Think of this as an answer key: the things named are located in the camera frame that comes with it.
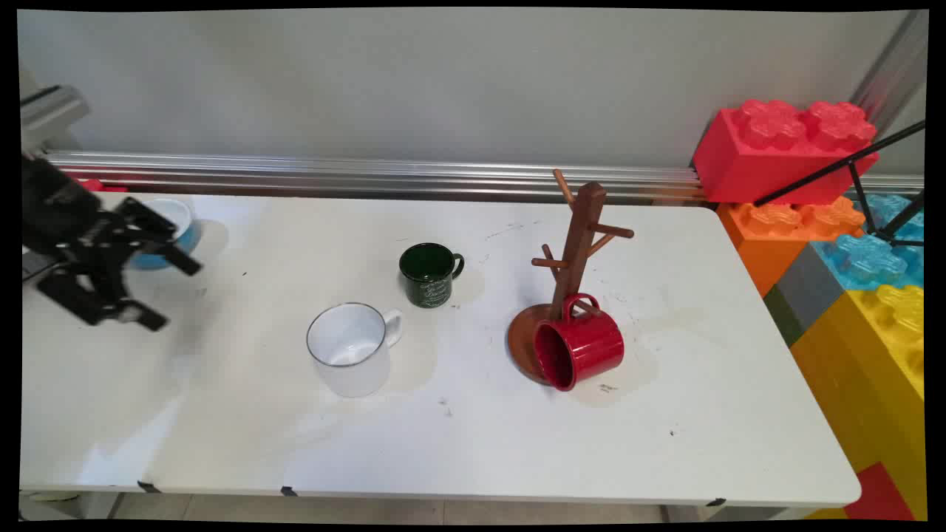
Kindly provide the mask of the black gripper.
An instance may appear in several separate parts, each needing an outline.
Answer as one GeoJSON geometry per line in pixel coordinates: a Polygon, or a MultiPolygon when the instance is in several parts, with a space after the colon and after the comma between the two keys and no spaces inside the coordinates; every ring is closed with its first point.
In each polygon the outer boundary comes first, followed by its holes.
{"type": "Polygon", "coordinates": [[[124,269],[139,256],[159,257],[187,276],[203,266],[180,246],[178,225],[132,197],[114,208],[43,158],[21,158],[21,244],[58,262],[36,289],[85,324],[105,320],[161,330],[168,318],[129,295],[124,269]],[[98,250],[81,239],[98,226],[98,250]]]}

